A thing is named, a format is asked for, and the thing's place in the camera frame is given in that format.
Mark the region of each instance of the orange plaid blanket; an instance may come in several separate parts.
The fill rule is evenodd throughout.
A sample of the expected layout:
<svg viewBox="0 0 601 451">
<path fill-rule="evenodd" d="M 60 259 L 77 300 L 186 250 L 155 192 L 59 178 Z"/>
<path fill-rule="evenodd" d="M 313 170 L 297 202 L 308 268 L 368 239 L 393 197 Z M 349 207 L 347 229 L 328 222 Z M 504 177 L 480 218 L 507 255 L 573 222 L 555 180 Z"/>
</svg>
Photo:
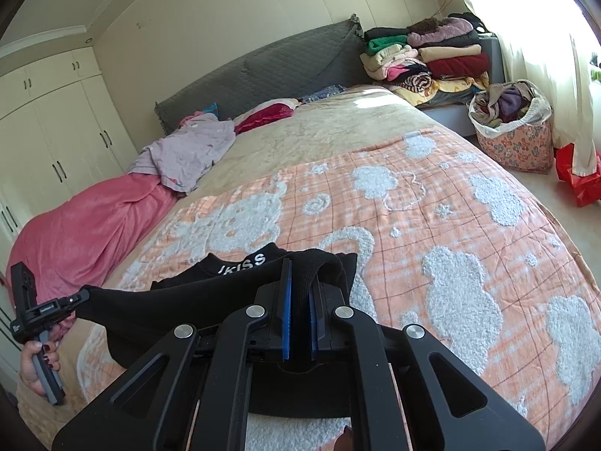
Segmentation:
<svg viewBox="0 0 601 451">
<path fill-rule="evenodd" d="M 454 133 L 427 129 L 294 166 L 166 219 L 115 288 L 146 290 L 209 252 L 267 242 L 358 253 L 351 303 L 418 322 L 552 447 L 599 379 L 599 291 L 566 232 L 510 174 Z M 89 400 L 123 369 L 96 326 L 77 361 Z M 331 451 L 345 420 L 249 416 L 249 450 Z"/>
</svg>

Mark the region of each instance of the dark red pillow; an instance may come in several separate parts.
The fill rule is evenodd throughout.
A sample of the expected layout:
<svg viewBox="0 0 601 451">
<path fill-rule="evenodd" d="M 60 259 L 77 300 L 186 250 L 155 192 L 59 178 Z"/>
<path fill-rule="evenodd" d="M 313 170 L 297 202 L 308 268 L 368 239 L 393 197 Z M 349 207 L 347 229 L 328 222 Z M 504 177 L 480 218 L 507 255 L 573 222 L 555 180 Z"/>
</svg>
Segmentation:
<svg viewBox="0 0 601 451">
<path fill-rule="evenodd" d="M 294 110 L 287 105 L 283 103 L 274 103 L 273 105 L 248 116 L 234 128 L 234 131 L 236 132 L 236 135 L 242 134 L 243 132 L 270 124 L 281 118 L 291 117 L 293 113 Z"/>
<path fill-rule="evenodd" d="M 482 52 L 476 56 L 437 59 L 428 63 L 432 78 L 476 78 L 491 68 L 488 54 Z"/>
</svg>

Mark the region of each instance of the red plastic bag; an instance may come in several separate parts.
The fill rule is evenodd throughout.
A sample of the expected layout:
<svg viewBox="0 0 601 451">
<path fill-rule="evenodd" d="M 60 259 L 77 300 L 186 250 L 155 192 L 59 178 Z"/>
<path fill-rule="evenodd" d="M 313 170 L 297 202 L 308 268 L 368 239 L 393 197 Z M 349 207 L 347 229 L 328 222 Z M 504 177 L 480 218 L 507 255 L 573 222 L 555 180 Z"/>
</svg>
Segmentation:
<svg viewBox="0 0 601 451">
<path fill-rule="evenodd" d="M 573 144 L 558 149 L 555 155 L 555 169 L 559 179 L 569 183 L 576 197 L 576 204 L 584 207 L 596 200 L 601 200 L 601 155 L 597 153 L 597 171 L 588 176 L 572 174 L 573 156 Z"/>
</svg>

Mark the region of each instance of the white sheer curtain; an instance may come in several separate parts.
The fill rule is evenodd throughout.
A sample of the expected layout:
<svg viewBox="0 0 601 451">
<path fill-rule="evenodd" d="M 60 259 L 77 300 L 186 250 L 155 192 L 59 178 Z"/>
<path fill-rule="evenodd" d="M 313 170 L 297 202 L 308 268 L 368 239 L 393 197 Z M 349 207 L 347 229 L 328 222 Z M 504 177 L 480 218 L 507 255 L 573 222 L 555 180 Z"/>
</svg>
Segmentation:
<svg viewBox="0 0 601 451">
<path fill-rule="evenodd" d="M 553 141 L 575 144 L 573 173 L 596 170 L 588 63 L 599 49 L 573 0 L 465 0 L 501 43 L 506 79 L 539 86 L 554 110 Z"/>
</svg>

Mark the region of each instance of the purple folded blanket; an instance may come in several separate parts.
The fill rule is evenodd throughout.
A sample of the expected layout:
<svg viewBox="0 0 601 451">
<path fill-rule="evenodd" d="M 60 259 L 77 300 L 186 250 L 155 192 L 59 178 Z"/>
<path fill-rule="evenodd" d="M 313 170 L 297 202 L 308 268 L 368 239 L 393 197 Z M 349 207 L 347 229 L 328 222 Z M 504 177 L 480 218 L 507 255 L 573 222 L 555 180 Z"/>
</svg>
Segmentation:
<svg viewBox="0 0 601 451">
<path fill-rule="evenodd" d="M 420 35 L 412 32 L 407 36 L 407 43 L 411 47 L 419 47 L 420 45 L 429 42 L 440 42 L 452 37 L 465 35 L 474 29 L 470 22 L 462 18 L 446 18 L 443 20 L 444 25 L 438 27 L 438 30 L 432 33 Z"/>
</svg>

